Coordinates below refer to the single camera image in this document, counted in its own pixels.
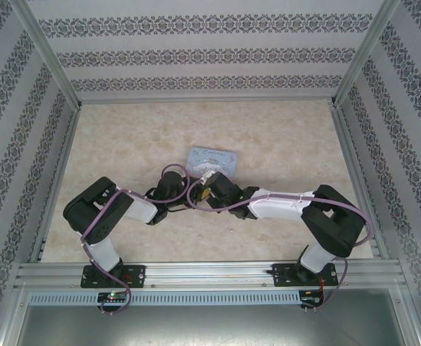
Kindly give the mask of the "pastel cartoon tin box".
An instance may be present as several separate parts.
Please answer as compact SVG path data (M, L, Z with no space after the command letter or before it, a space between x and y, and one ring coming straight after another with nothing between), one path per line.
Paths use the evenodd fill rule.
M236 175L237 161L238 155L232 151L192 147L185 167L189 173L196 177L213 170L233 179Z

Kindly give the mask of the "grey sheet metal panel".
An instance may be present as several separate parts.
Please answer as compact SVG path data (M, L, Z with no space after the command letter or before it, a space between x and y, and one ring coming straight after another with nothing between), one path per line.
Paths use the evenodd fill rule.
M103 316L69 292L23 291L10 303L0 346L421 346L402 289L340 291L324 308L252 305L132 306Z

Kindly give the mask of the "left controller circuit board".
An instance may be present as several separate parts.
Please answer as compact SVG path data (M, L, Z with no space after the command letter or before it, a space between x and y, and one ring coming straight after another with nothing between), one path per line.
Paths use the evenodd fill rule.
M114 303L123 304L127 301L127 293L125 291L112 291L106 293L98 293L98 303Z

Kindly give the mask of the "controller circuit board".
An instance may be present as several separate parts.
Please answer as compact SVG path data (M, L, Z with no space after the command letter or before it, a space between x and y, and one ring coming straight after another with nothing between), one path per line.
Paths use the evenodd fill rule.
M114 303L123 304L127 301L127 293L125 291L112 291L106 293L98 293L98 303Z
M302 296L300 297L301 305L308 309L317 309L319 308L323 302L323 296Z

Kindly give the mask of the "right controller circuit board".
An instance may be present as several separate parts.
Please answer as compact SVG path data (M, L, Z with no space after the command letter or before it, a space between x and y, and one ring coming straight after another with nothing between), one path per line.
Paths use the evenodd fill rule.
M323 302L323 296L302 296L300 297L301 305L308 309L317 309L319 308Z

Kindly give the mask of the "aluminium mounting rail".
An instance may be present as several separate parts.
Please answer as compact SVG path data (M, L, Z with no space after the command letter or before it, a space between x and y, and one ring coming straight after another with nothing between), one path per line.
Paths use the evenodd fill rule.
M273 290L267 273L271 261L255 262L146 262L144 290ZM336 261L337 276L345 274L341 288L406 288L407 280L397 259L350 259L347 272ZM21 264L13 289L78 290L83 263L39 262Z

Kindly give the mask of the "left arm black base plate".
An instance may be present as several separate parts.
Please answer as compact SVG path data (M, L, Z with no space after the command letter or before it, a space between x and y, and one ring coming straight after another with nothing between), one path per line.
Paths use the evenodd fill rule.
M146 267L143 265L118 264L109 274L123 281L129 288L142 288L146 276ZM84 267L80 286L82 288L123 288L112 278L100 272L94 265Z

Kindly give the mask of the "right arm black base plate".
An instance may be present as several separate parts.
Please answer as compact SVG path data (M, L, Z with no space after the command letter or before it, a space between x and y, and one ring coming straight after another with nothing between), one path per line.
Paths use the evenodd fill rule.
M321 283L335 287L338 284L337 271L332 263L326 264L317 274L307 270L298 273L296 265L291 263L275 263L266 273L272 275L275 287L320 286Z

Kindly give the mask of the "aluminium table side rail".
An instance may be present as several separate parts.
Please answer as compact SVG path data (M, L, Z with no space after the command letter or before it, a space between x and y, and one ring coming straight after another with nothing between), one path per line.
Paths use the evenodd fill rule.
M53 214L56 209L58 195L61 189L64 172L71 152L71 146L74 141L74 135L79 121L81 108L76 108L65 123L63 137L57 141L58 149L56 159L52 161L48 185L45 190L43 208L40 211L39 218L35 227L35 233L30 245L25 262L39 262L42 257L43 248L48 238L48 232L53 220Z
M370 240L371 248L374 257L378 257L382 260L389 260L391 257L387 251L378 219L376 217L371 197L368 193L368 189L365 183L365 179L360 168L358 156L355 152L352 138L347 129L347 125L341 109L337 109L334 106L329 108L332 116L332 121L337 133L338 140L342 149L342 153L345 158L345 163L350 175L351 183L355 196L357 198L357 205L360 209L371 219L373 223L373 237Z

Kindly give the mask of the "aluminium frame post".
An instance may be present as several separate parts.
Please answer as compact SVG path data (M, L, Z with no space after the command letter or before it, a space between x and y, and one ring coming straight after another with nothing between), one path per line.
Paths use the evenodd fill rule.
M391 19L391 16L393 15L400 1L401 0L383 0L379 10L376 13L376 16L373 18L373 21L367 33L365 34L365 37L363 38L362 43L354 55L350 66L346 70L336 93L331 98L331 101L328 102L330 107L336 108L343 103L348 92L353 86L353 83L357 79L362 67L364 66L373 48L378 42L379 36L383 32L388 21Z
M32 13L27 0L9 0L9 3L33 41L41 58L49 68L66 100L74 110L79 110L81 101L79 100L70 79L67 77L61 62L58 60L58 56L45 36L40 23Z

